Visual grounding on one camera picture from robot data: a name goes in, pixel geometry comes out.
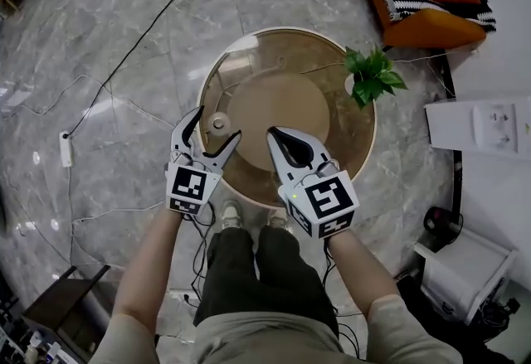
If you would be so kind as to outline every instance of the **person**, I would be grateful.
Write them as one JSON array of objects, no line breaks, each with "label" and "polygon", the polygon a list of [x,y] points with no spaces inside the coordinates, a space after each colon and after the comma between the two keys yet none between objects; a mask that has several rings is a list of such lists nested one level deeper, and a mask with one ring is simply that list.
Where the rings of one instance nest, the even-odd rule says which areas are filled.
[{"label": "person", "polygon": [[[91,364],[157,363],[157,315],[168,283],[182,216],[161,209],[120,282],[107,332]],[[194,324],[198,364],[355,364],[343,353],[334,307],[317,271],[300,257],[285,211],[261,230],[256,265],[241,208],[228,201],[222,230],[207,252],[207,275]],[[368,324],[367,360],[386,364],[462,363],[407,311],[392,276],[351,230],[328,240],[329,252]]]}]

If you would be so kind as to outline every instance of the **black pants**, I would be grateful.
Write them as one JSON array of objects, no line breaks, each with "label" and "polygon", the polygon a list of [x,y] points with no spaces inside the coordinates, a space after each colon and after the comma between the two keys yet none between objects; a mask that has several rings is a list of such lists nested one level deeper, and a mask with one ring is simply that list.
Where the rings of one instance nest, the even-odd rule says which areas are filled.
[{"label": "black pants", "polygon": [[256,278],[252,239],[226,228],[212,237],[202,301],[193,323],[224,313],[272,311],[320,321],[338,336],[334,308],[317,271],[300,257],[299,242],[286,230],[265,226],[258,242]]}]

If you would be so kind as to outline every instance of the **wooden chair leg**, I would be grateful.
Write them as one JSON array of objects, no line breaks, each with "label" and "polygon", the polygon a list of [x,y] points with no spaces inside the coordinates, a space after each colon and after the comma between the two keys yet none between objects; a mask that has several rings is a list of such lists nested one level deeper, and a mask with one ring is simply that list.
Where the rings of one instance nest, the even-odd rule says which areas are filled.
[{"label": "wooden chair leg", "polygon": [[7,4],[9,4],[9,6],[11,6],[13,9],[15,9],[15,11],[19,10],[17,5],[14,2],[12,2],[11,0],[5,0],[5,1],[6,1]]}]

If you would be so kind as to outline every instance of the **potted plant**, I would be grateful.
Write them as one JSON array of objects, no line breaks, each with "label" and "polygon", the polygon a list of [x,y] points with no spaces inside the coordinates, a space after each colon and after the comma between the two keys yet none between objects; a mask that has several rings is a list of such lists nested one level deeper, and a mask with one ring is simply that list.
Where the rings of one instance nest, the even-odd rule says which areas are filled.
[{"label": "potted plant", "polygon": [[365,57],[347,47],[345,66],[351,73],[345,80],[345,89],[354,97],[360,109],[376,100],[384,91],[395,95],[393,89],[407,90],[402,77],[392,71],[392,61],[378,48]]}]

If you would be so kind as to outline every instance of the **beige sleeve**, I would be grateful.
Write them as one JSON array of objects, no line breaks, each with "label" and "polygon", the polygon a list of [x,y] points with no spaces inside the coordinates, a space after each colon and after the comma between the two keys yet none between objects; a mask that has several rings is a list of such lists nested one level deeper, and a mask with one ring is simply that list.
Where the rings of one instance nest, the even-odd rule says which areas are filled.
[{"label": "beige sleeve", "polygon": [[430,336],[398,295],[380,298],[368,314],[367,360],[377,364],[461,364],[460,353]]},{"label": "beige sleeve", "polygon": [[90,364],[158,364],[153,336],[129,315],[114,315]]}]

